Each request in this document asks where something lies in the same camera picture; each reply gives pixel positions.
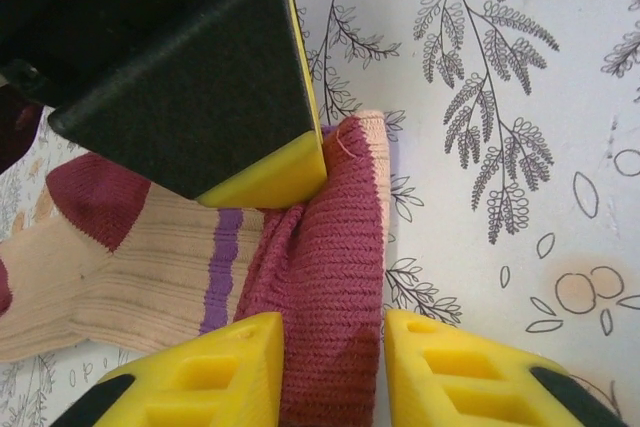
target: sock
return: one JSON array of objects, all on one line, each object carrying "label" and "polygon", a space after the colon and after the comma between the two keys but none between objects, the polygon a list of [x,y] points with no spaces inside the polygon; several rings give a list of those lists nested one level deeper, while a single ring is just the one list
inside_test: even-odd
[{"label": "sock", "polygon": [[0,361],[84,339],[153,352],[233,318],[260,212],[202,207],[95,154],[47,186],[61,215],[0,244]]},{"label": "sock", "polygon": [[306,206],[267,213],[236,320],[283,314],[283,424],[369,426],[390,200],[383,116],[346,119],[324,154],[325,188]]}]

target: printed leaf pattern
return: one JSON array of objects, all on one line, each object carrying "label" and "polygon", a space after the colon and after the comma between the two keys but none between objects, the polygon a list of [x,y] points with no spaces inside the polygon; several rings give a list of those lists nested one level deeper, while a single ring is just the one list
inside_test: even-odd
[{"label": "printed leaf pattern", "polygon": [[511,268],[508,265],[503,265],[500,269],[500,287],[506,289],[511,282]]},{"label": "printed leaf pattern", "polygon": [[613,332],[613,318],[611,317],[611,311],[609,309],[604,309],[600,313],[600,326],[606,337],[609,337],[611,332]]},{"label": "printed leaf pattern", "polygon": [[[639,9],[640,0],[633,0],[628,7],[629,12],[636,12]],[[600,70],[622,78],[637,64],[640,64],[640,20],[634,24],[634,30],[624,34],[622,42],[616,44],[611,52],[605,56],[604,65]],[[636,92],[639,95],[634,102],[640,102],[640,87],[636,89]]]},{"label": "printed leaf pattern", "polygon": [[2,373],[0,380],[0,413],[9,413],[9,420],[3,427],[29,426],[44,427],[48,425],[45,415],[47,396],[53,392],[55,375],[55,357],[53,353],[37,355],[31,360],[31,372],[26,391],[16,398],[17,375],[24,367],[24,362],[14,362]]},{"label": "printed leaf pattern", "polygon": [[536,244],[536,253],[540,260],[544,259],[551,253],[553,247],[556,245],[556,234],[549,232],[543,235]]},{"label": "printed leaf pattern", "polygon": [[551,315],[553,317],[556,316],[556,313],[554,312],[554,310],[551,307],[549,307],[547,303],[543,302],[539,298],[531,297],[529,300],[531,300],[531,303],[533,304],[533,306],[543,314]]},{"label": "printed leaf pattern", "polygon": [[616,302],[620,307],[627,309],[640,310],[640,295],[630,295]]},{"label": "printed leaf pattern", "polygon": [[[537,126],[522,117],[513,124],[506,122],[496,82],[515,79],[526,95],[531,94],[531,67],[547,67],[531,40],[552,50],[559,50],[559,45],[548,30],[503,1],[487,0],[476,10],[469,0],[421,0],[413,26],[414,39],[423,43],[422,68],[427,82],[435,81],[436,71],[452,89],[464,81],[443,116],[447,128],[444,151],[451,154],[455,145],[463,169],[479,165],[471,208],[477,210],[486,197],[488,240],[492,244],[502,231],[514,235],[528,227],[527,193],[551,179],[554,163]],[[512,41],[506,31],[528,38],[520,36]],[[480,50],[484,70],[465,77],[460,53],[468,32]]]},{"label": "printed leaf pattern", "polygon": [[421,280],[424,278],[417,259],[405,257],[396,261],[385,272],[393,307],[412,310],[448,325],[459,324],[462,308],[457,297],[438,297],[440,291],[431,282]]},{"label": "printed leaf pattern", "polygon": [[[303,37],[306,39],[309,35],[305,35],[304,31],[304,13],[304,8],[298,10]],[[364,70],[374,62],[400,55],[400,43],[386,43],[382,34],[363,33],[360,27],[355,26],[356,21],[355,6],[347,7],[338,0],[332,0],[320,48],[306,51],[311,77],[322,84],[323,103],[320,113],[326,117],[329,125],[353,114],[362,106],[349,90],[349,81],[339,75],[332,65],[334,52],[341,50],[339,55],[347,62],[361,62]]]},{"label": "printed leaf pattern", "polygon": [[600,210],[600,195],[595,184],[582,172],[573,176],[573,195],[576,203],[584,215],[593,220]]},{"label": "printed leaf pattern", "polygon": [[401,124],[406,118],[406,112],[404,110],[394,110],[384,113],[384,126],[389,142],[398,141],[398,133],[403,129]]},{"label": "printed leaf pattern", "polygon": [[407,222],[413,222],[413,209],[424,207],[424,202],[415,196],[415,187],[410,187],[410,177],[398,177],[391,175],[391,198],[396,212]]},{"label": "printed leaf pattern", "polygon": [[542,334],[558,330],[563,325],[564,321],[561,319],[536,320],[529,324],[526,330],[530,334]]}]

